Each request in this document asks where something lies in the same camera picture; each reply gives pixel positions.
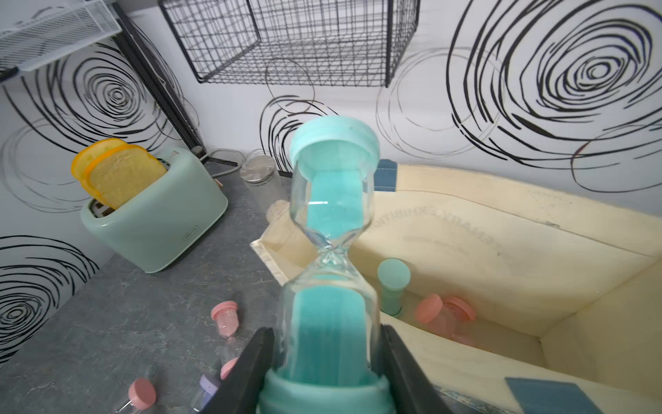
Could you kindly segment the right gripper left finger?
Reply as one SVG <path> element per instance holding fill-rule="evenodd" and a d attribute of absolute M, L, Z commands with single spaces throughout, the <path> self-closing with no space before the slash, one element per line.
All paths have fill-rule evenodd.
<path fill-rule="evenodd" d="M 254 414 L 268 370 L 272 367 L 273 328 L 259 328 L 203 414 Z"/>

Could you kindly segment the green hourglass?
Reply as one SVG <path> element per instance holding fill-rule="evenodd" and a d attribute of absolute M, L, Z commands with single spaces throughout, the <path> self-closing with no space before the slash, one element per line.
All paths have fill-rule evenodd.
<path fill-rule="evenodd" d="M 378 280 L 380 310 L 392 317 L 399 316 L 403 310 L 403 293 L 411 281 L 410 268 L 402 260 L 385 259 L 379 264 Z"/>
<path fill-rule="evenodd" d="M 393 413 L 379 362 L 379 298 L 350 262 L 371 224 L 379 139 L 359 120 L 318 117 L 291 141 L 292 222 L 317 257 L 280 300 L 260 413 Z"/>

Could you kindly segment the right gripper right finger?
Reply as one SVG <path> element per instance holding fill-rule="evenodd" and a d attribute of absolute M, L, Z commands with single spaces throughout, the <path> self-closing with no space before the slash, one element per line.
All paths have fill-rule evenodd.
<path fill-rule="evenodd" d="M 452 413 L 401 336 L 386 324 L 381 325 L 381 360 L 383 374 L 390 383 L 396 413 Z"/>

